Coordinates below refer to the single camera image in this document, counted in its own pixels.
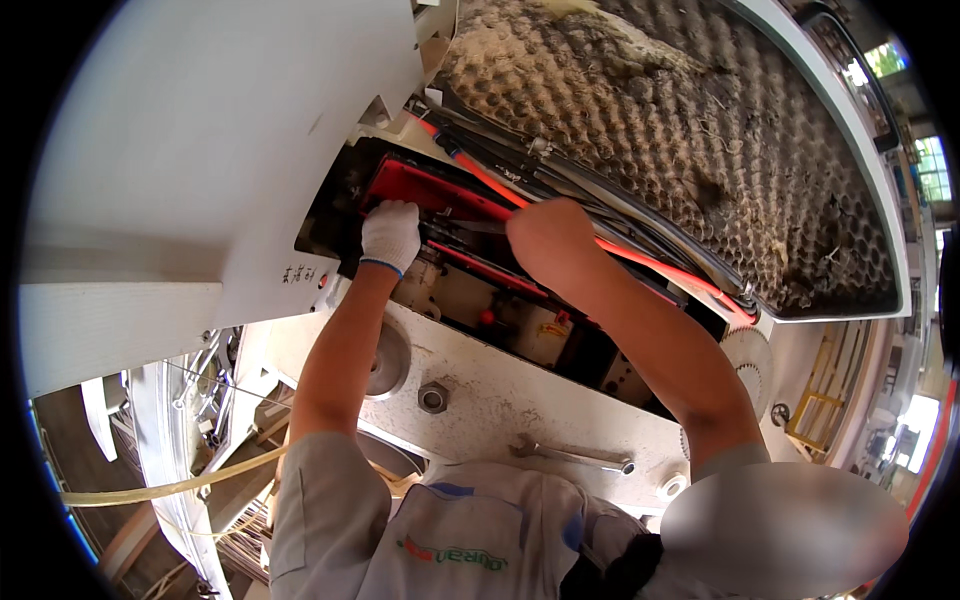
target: worker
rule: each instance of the worker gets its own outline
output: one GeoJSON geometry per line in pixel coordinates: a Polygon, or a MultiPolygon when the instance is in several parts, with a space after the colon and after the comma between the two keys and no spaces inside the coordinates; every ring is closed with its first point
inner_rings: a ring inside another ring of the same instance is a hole
{"type": "MultiPolygon", "coordinates": [[[[675,568],[637,519],[553,474],[434,462],[388,518],[390,495],[355,435],[387,299],[420,250],[418,223],[415,204],[371,212],[356,277],[303,365],[270,555],[275,600],[720,597],[675,568]]],[[[598,322],[683,426],[694,482],[769,462],[726,355],[594,243],[578,204],[519,210],[507,236],[520,266],[598,322]]]]}

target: wrench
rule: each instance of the wrench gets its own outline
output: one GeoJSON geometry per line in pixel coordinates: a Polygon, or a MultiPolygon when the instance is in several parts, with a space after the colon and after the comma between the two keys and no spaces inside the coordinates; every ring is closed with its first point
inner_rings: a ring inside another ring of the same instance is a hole
{"type": "Polygon", "coordinates": [[[527,456],[543,456],[545,458],[567,461],[568,463],[587,465],[588,467],[599,467],[603,470],[611,470],[620,473],[621,475],[629,475],[636,470],[636,464],[633,460],[623,461],[622,463],[604,461],[599,458],[581,456],[580,454],[571,454],[570,452],[563,452],[562,450],[548,448],[547,446],[534,441],[533,438],[525,433],[519,434],[519,437],[523,442],[523,445],[509,446],[510,453],[517,458],[524,458],[527,456]]]}

